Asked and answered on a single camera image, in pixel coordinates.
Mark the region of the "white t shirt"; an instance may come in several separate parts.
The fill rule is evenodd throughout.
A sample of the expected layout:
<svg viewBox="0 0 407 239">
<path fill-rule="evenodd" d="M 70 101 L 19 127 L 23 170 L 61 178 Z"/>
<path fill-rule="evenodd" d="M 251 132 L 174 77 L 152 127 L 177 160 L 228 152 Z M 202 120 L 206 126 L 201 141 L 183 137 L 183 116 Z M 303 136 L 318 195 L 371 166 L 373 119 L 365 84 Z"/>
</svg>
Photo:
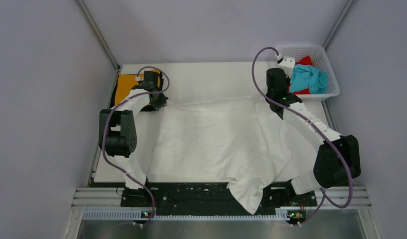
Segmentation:
<svg viewBox="0 0 407 239">
<path fill-rule="evenodd" d="M 263 100 L 171 104 L 162 112 L 149 179 L 227 182 L 236 201 L 255 214 L 265 187 L 310 170 L 316 155 Z"/>
</svg>

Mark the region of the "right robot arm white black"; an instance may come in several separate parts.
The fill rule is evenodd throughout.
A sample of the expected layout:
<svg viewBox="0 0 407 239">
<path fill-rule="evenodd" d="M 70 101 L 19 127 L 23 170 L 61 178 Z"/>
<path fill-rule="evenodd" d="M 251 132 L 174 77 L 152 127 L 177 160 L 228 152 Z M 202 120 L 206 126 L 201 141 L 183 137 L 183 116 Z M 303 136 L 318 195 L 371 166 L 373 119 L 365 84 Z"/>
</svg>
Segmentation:
<svg viewBox="0 0 407 239">
<path fill-rule="evenodd" d="M 288 91 L 289 78 L 281 68 L 266 71 L 267 102 L 270 109 L 293 126 L 317 153 L 308 172 L 291 179 L 284 191 L 290 205 L 298 205 L 304 194 L 318 188 L 330 188 L 361 174 L 359 143 L 355 136 L 344 136 L 318 119 L 298 96 Z"/>
</svg>

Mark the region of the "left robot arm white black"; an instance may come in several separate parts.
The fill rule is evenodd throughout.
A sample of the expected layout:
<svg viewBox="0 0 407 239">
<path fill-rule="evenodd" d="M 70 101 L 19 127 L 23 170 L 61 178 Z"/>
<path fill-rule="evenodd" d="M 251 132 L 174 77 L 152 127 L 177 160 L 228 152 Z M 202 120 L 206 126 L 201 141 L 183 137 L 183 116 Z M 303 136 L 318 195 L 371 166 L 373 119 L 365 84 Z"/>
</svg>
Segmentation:
<svg viewBox="0 0 407 239">
<path fill-rule="evenodd" d="M 117 79 L 114 104 L 99 113 L 99 147 L 104 160 L 123 174 L 125 186 L 133 189 L 133 200 L 140 206 L 150 203 L 147 176 L 132 156 L 138 145 L 135 118 L 140 112 L 157 111 L 167 103 L 167 75 L 155 67 L 143 67 L 135 74 Z"/>
</svg>

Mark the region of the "folded black t shirt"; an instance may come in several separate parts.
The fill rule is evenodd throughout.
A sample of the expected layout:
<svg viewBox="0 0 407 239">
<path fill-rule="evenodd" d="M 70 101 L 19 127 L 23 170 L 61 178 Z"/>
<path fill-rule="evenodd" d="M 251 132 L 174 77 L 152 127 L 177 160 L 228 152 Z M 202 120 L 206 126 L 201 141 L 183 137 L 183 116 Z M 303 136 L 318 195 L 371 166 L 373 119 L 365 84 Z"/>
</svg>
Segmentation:
<svg viewBox="0 0 407 239">
<path fill-rule="evenodd" d="M 164 81 L 163 74 L 157 69 L 142 71 L 139 74 L 120 74 L 113 90 L 110 107 L 121 103 L 135 89 L 162 91 Z M 149 103 L 142 108 L 143 112 L 156 111 L 166 106 L 168 100 L 164 93 L 150 94 L 148 97 Z"/>
</svg>

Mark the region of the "folded orange t shirt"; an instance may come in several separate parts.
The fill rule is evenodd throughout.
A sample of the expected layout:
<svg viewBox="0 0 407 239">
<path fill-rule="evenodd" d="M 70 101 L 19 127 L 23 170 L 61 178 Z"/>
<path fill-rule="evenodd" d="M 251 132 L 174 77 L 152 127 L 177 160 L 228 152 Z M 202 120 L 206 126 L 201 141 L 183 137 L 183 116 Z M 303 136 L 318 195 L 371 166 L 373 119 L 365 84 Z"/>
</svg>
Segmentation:
<svg viewBox="0 0 407 239">
<path fill-rule="evenodd" d="M 144 71 L 139 74 L 120 74 L 117 78 L 115 93 L 113 95 L 112 105 L 118 105 L 124 98 L 128 96 L 133 86 L 135 86 L 139 80 L 142 79 Z"/>
</svg>

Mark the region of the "cyan t shirt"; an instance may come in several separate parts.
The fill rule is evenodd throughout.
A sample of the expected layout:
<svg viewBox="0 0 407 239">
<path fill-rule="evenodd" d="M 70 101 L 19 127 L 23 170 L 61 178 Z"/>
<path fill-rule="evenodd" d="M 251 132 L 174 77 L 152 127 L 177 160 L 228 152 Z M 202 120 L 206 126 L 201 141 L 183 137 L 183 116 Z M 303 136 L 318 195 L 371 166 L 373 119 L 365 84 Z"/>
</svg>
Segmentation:
<svg viewBox="0 0 407 239">
<path fill-rule="evenodd" d="M 328 88 L 328 75 L 311 65 L 295 65 L 289 92 L 296 93 L 308 89 L 310 94 L 324 94 Z"/>
</svg>

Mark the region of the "red t shirt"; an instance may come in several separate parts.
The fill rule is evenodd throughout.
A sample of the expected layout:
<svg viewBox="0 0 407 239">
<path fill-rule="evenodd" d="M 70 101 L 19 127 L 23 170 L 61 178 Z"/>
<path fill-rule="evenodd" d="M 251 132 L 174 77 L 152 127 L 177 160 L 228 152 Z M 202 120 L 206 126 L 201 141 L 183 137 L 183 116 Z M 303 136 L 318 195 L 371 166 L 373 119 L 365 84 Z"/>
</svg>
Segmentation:
<svg viewBox="0 0 407 239">
<path fill-rule="evenodd" d="M 313 76 L 311 72 L 312 66 L 312 60 L 309 56 L 305 56 L 300 61 L 296 62 L 288 87 L 289 92 L 295 95 L 311 94 L 309 83 Z"/>
</svg>

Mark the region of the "white plastic basket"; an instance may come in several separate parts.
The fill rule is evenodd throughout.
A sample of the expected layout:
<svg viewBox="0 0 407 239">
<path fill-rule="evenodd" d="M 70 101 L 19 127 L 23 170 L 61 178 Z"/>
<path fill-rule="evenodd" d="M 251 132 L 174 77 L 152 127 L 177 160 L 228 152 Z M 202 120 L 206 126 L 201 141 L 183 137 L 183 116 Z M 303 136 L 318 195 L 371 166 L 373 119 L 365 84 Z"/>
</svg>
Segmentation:
<svg viewBox="0 0 407 239">
<path fill-rule="evenodd" d="M 291 82 L 288 90 L 304 101 L 323 101 L 340 94 L 335 73 L 322 46 L 311 44 L 283 45 L 277 48 Z"/>
</svg>

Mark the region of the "left corner metal post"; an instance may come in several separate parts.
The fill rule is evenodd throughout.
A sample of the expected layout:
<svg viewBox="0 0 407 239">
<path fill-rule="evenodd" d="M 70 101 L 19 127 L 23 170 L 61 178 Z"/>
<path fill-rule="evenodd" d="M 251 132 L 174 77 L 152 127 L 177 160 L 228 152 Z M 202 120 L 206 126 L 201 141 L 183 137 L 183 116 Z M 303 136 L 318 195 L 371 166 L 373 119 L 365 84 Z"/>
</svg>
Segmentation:
<svg viewBox="0 0 407 239">
<path fill-rule="evenodd" d="M 120 69 L 120 65 L 115 59 L 109 45 L 107 44 L 103 34 L 101 33 L 98 24 L 94 20 L 92 13 L 90 12 L 86 2 L 84 0 L 74 0 L 76 5 L 78 6 L 82 16 L 84 17 L 87 25 L 89 26 L 92 34 L 94 35 L 95 39 L 97 40 L 100 48 L 102 49 L 104 55 L 109 60 L 110 64 L 113 66 L 115 70 Z"/>
</svg>

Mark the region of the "corner metal post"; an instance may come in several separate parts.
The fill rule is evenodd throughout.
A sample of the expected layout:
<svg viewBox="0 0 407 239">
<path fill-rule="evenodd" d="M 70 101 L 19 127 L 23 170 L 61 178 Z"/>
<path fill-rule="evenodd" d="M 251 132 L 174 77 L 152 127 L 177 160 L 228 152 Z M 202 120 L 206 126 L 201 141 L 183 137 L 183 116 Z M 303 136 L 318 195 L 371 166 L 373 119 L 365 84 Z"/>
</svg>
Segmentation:
<svg viewBox="0 0 407 239">
<path fill-rule="evenodd" d="M 347 18 L 349 12 L 352 10 L 354 5 L 358 2 L 358 0 L 347 0 L 344 7 L 342 8 L 341 12 L 339 13 L 336 21 L 334 22 L 331 30 L 329 31 L 325 41 L 322 44 L 322 47 L 327 50 L 337 35 L 338 31 L 340 30 L 340 27 L 344 20 Z"/>
<path fill-rule="evenodd" d="M 104 55 L 109 60 L 110 64 L 113 66 L 115 70 L 120 69 L 120 65 L 115 59 L 109 45 L 107 44 L 103 34 L 101 33 L 98 24 L 94 20 L 92 13 L 90 12 L 86 2 L 84 0 L 74 0 L 76 5 L 78 6 L 82 16 L 84 17 L 87 25 L 89 26 L 92 34 L 94 35 L 95 39 L 97 40 L 100 48 L 102 49 Z"/>
</svg>

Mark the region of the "right corner metal post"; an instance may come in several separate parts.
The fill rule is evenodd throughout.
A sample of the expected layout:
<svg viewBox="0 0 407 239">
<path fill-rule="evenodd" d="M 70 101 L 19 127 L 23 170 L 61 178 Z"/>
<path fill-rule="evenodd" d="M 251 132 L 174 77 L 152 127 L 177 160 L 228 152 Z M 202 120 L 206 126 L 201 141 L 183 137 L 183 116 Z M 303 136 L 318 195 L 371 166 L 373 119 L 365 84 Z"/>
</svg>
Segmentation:
<svg viewBox="0 0 407 239">
<path fill-rule="evenodd" d="M 344 7 L 342 8 L 341 12 L 339 13 L 336 21 L 334 22 L 331 30 L 329 31 L 325 41 L 322 44 L 322 47 L 327 50 L 337 35 L 338 31 L 340 30 L 340 27 L 344 20 L 347 18 L 349 12 L 352 10 L 354 5 L 358 2 L 358 0 L 347 0 Z"/>
</svg>

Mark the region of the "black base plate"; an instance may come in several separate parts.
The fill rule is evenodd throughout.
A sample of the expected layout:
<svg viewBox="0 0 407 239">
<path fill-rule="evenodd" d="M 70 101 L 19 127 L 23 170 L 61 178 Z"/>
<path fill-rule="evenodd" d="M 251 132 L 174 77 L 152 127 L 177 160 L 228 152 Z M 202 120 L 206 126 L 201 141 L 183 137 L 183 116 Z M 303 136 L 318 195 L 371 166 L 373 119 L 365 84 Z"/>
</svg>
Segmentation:
<svg viewBox="0 0 407 239">
<path fill-rule="evenodd" d="M 150 189 L 122 192 L 121 207 L 151 208 L 158 216 L 248 216 L 227 183 L 147 183 Z M 313 191 L 297 195 L 290 182 L 272 183 L 263 189 L 256 215 L 274 215 L 280 207 L 316 207 Z"/>
</svg>

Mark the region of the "aluminium rail frame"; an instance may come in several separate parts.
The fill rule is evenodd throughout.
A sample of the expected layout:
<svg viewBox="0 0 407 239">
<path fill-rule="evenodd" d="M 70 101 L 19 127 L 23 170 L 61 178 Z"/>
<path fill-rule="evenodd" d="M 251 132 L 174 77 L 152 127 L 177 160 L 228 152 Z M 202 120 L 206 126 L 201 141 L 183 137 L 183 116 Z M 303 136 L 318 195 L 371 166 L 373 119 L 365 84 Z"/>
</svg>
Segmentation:
<svg viewBox="0 0 407 239">
<path fill-rule="evenodd" d="M 122 188 L 78 188 L 72 201 L 73 207 L 120 207 L 122 201 Z M 347 202 L 348 187 L 332 187 L 325 193 L 336 204 Z M 372 208 L 372 203 L 365 187 L 353 187 L 352 200 L 347 210 Z"/>
</svg>

